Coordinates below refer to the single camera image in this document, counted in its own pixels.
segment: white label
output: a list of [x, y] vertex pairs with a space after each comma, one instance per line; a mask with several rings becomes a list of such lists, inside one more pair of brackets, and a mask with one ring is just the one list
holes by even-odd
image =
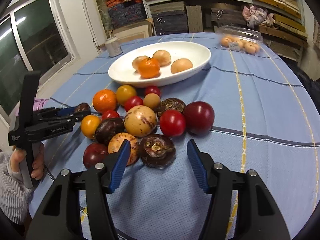
[[240, 50], [239, 44], [237, 42], [229, 42], [229, 49]]

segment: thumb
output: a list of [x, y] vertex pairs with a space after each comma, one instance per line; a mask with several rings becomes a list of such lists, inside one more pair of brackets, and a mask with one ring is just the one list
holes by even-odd
[[19, 163], [24, 160], [27, 152], [25, 150], [17, 148], [10, 157], [10, 165], [13, 172], [18, 172], [20, 170]]

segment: plastic egg carton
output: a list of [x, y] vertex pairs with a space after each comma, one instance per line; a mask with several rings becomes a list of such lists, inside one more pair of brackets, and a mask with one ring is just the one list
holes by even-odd
[[220, 45], [235, 51], [256, 55], [260, 51], [263, 37], [260, 32], [236, 26], [222, 26], [217, 29]]

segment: person's arm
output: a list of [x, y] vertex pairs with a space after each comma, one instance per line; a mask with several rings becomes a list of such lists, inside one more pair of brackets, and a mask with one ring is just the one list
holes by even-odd
[[[41, 145], [39, 155], [33, 163], [31, 176], [40, 179], [43, 176], [43, 151]], [[33, 188], [23, 185], [19, 163], [25, 158], [24, 150], [0, 153], [0, 208], [15, 224], [21, 225], [28, 213], [29, 198]]]

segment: blue tablecloth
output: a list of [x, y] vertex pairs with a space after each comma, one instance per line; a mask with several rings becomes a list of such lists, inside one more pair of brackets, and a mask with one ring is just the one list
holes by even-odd
[[[120, 187], [108, 195], [120, 239], [198, 239], [210, 196], [198, 187], [188, 162], [186, 148], [191, 138], [201, 151], [230, 170], [255, 169], [275, 198], [293, 238], [319, 200], [320, 117], [310, 96], [290, 68], [265, 45], [252, 56], [221, 48], [214, 33], [195, 33], [130, 41], [122, 50], [126, 53], [165, 41], [191, 41], [210, 49], [212, 57], [201, 72], [161, 90], [163, 99], [177, 97], [186, 104], [197, 100], [211, 104], [214, 126], [204, 137], [184, 134], [174, 138], [177, 158], [164, 170], [145, 167], [140, 160], [126, 168]], [[116, 91], [119, 84], [109, 78], [108, 68], [120, 56], [111, 58], [106, 52], [85, 64], [46, 106], [90, 104], [97, 91]], [[118, 112], [125, 115], [123, 108]], [[63, 168], [85, 170], [82, 157], [90, 143], [79, 124], [72, 133], [46, 142], [45, 164], [52, 177], [47, 174], [35, 190], [30, 203], [32, 216]], [[84, 192], [80, 193], [80, 204], [86, 207]], [[90, 239], [87, 215], [81, 213], [84, 236]], [[235, 217], [230, 220], [229, 238]]]

